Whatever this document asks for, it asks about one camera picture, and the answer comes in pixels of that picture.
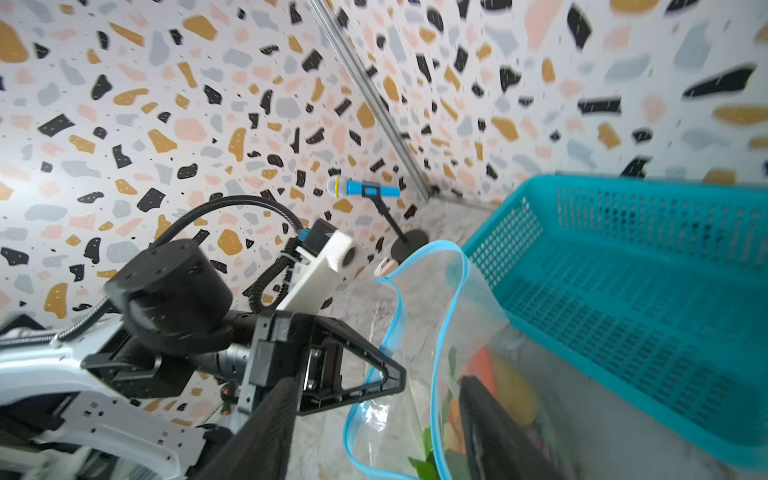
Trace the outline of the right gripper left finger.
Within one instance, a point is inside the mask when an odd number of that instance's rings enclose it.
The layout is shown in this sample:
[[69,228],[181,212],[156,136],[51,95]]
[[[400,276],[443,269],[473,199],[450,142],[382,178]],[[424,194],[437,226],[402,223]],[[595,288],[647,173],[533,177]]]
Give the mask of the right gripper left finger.
[[204,447],[190,479],[284,479],[297,417],[299,384],[284,377],[270,387],[241,386],[237,400],[253,411],[232,432],[207,423]]

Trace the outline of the clear zip top bag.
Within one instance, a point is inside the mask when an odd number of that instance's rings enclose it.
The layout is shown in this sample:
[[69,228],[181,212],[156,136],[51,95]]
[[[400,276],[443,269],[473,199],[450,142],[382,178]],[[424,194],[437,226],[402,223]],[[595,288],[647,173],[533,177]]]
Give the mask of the clear zip top bag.
[[345,423],[343,444],[366,479],[419,479],[409,457],[426,454],[422,433],[431,430],[438,472],[453,479],[445,464],[443,427],[460,430],[459,382],[470,358],[482,347],[508,359],[530,382],[539,400],[536,420],[521,426],[529,440],[563,475],[578,477],[578,462],[559,424],[553,403],[523,368],[530,342],[513,327],[479,269],[449,241],[432,242],[381,279],[395,296],[395,310],[380,350],[406,371],[405,390],[354,406]]

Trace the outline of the yellow green toy mango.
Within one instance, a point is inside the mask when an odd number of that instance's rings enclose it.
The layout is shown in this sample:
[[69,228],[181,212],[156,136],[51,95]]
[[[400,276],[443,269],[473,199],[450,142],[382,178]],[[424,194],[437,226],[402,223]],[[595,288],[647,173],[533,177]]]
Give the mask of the yellow green toy mango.
[[506,358],[491,354],[495,397],[519,425],[532,424],[539,414],[539,400],[530,382]]

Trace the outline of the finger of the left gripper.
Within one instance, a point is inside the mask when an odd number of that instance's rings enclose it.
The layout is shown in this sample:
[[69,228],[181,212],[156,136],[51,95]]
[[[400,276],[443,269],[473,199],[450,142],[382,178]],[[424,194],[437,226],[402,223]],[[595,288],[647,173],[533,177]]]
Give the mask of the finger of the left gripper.
[[406,371],[341,320],[312,316],[299,414],[307,416],[402,393]]

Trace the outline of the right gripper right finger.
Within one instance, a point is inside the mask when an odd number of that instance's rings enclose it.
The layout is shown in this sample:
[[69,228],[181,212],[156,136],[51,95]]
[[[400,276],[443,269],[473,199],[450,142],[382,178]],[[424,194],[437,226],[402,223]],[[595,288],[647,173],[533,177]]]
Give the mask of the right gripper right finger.
[[459,385],[460,415],[471,478],[563,477],[477,377],[464,376]]

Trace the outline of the orange toy carrot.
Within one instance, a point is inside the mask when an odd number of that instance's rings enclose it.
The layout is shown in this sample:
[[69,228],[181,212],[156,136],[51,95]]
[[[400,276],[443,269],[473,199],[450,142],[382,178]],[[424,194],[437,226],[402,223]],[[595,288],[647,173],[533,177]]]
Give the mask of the orange toy carrot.
[[489,393],[496,396],[496,382],[492,355],[487,346],[479,349],[469,360],[467,374],[477,377]]

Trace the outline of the teal plastic basket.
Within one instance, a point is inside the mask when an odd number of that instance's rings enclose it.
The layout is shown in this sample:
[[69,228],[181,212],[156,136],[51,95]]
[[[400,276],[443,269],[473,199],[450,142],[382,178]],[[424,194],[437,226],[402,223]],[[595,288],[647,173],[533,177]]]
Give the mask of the teal plastic basket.
[[464,247],[510,322],[715,458],[767,467],[767,193],[526,181]]

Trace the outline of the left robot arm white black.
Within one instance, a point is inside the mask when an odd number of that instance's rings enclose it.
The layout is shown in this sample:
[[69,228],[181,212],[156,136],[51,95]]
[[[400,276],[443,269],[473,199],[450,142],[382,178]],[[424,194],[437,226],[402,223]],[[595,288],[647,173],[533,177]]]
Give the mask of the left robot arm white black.
[[[353,269],[342,233],[298,252],[281,307],[232,309],[233,295],[190,239],[141,252],[107,284],[119,317],[76,340],[35,346],[26,329],[1,354],[1,462],[77,478],[91,451],[163,479],[282,479],[298,417],[400,393],[404,368],[319,311]],[[178,395],[195,372],[235,386],[236,431],[153,416],[138,401]]]

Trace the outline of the green toy leaf vegetable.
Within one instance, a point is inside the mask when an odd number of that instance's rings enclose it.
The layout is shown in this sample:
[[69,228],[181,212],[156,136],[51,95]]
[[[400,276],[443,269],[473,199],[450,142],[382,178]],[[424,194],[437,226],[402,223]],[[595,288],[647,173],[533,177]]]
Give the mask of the green toy leaf vegetable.
[[[426,456],[423,459],[409,457],[409,464],[415,470],[419,479],[442,479],[441,474],[438,472],[429,427],[423,430],[422,443]],[[463,468],[466,466],[463,440],[460,438],[460,430],[457,430],[452,422],[444,424],[443,447],[445,464],[451,473],[451,477],[453,479],[463,479],[465,477]]]

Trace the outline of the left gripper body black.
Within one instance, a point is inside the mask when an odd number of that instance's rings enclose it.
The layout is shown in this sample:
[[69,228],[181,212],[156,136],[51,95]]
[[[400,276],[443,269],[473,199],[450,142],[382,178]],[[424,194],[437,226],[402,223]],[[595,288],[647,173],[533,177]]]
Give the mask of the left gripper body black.
[[106,284],[121,325],[81,366],[132,399],[177,396],[194,371],[240,387],[270,387],[302,378],[310,318],[277,310],[276,300],[249,311],[233,309],[233,294],[193,240],[150,248]]

